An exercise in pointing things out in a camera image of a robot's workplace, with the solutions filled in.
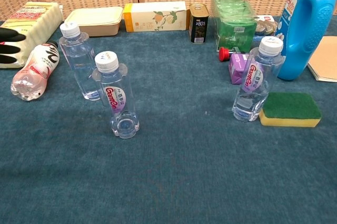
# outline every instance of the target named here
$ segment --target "yellow sponge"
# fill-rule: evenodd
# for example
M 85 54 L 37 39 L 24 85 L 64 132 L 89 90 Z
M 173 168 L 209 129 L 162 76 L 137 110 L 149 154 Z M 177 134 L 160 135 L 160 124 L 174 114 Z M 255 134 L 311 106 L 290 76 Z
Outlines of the yellow sponge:
M 316 127 L 322 115 L 309 94 L 269 93 L 259 117 L 264 126 Z

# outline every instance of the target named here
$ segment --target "water bottle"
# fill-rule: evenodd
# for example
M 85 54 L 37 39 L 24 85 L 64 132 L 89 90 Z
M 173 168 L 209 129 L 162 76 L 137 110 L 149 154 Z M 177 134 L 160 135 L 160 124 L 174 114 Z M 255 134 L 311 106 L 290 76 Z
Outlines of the water bottle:
M 48 41 L 37 45 L 30 53 L 26 65 L 15 74 L 11 84 L 12 94 L 28 101 L 43 95 L 48 78 L 59 59 L 56 42 Z
M 74 72 L 83 97 L 92 101 L 99 100 L 100 95 L 92 79 L 93 70 L 96 68 L 95 53 L 88 42 L 88 34 L 81 32 L 75 22 L 63 23 L 60 29 L 63 34 L 59 42 L 61 50 Z
M 294 80 L 304 71 L 320 43 L 336 0 L 287 0 L 275 36 L 283 40 L 286 56 L 279 77 Z
M 245 76 L 233 105 L 236 119 L 257 119 L 268 93 L 284 62 L 280 52 L 283 42 L 273 36 L 264 37 L 260 46 L 250 51 L 242 76 Z
M 111 129 L 122 139 L 133 137 L 139 130 L 134 98 L 127 67 L 118 63 L 114 52 L 101 52 L 95 57 L 94 79 L 99 84 L 101 100 L 111 111 Z

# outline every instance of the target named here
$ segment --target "pink bottle label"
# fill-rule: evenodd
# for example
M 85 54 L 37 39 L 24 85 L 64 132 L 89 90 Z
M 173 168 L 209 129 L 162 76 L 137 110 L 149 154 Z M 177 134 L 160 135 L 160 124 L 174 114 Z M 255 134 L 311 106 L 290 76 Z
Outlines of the pink bottle label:
M 249 65 L 246 79 L 243 84 L 243 89 L 247 93 L 251 93 L 254 90 L 258 89 L 263 82 L 263 73 L 259 68 L 259 65 L 252 61 Z
M 104 88 L 105 94 L 114 113 L 119 113 L 123 110 L 126 103 L 125 92 L 115 86 L 108 86 Z
M 30 69 L 43 78 L 48 79 L 58 65 L 59 59 L 60 55 L 53 45 L 38 45 L 29 55 L 27 63 L 21 71 Z

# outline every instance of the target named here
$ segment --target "gloves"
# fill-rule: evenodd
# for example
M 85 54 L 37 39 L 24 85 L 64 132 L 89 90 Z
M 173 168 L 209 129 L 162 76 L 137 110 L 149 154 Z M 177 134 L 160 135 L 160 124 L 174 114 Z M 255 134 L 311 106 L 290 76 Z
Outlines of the gloves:
M 5 45 L 3 42 L 20 42 L 26 39 L 25 35 L 19 34 L 17 31 L 9 28 L 0 27 L 0 64 L 11 64 L 16 62 L 15 57 L 10 57 L 3 54 L 15 54 L 20 52 L 20 48 Z

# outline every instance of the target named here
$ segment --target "lying bottle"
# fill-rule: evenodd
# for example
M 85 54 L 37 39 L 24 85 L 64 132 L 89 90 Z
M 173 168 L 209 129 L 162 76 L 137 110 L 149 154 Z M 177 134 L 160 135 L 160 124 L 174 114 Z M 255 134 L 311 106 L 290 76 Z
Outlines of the lying bottle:
M 63 37 L 60 38 L 61 50 L 74 72 L 77 84 L 85 99 L 95 101 L 100 96 L 96 88 L 92 73 L 95 67 L 94 49 L 89 44 L 89 36 L 81 32 L 74 22 L 63 23 L 60 26 Z
M 139 130 L 134 98 L 127 67 L 118 63 L 114 52 L 101 52 L 95 57 L 93 76 L 99 85 L 101 100 L 112 112 L 111 129 L 122 139 L 133 137 Z
M 58 65 L 59 59 L 56 42 L 48 41 L 37 45 L 29 55 L 26 65 L 15 74 L 11 84 L 12 94 L 28 101 L 43 95 L 48 78 Z
M 279 38 L 266 36 L 258 48 L 251 50 L 232 109 L 236 119 L 257 119 L 284 62 L 282 48 Z

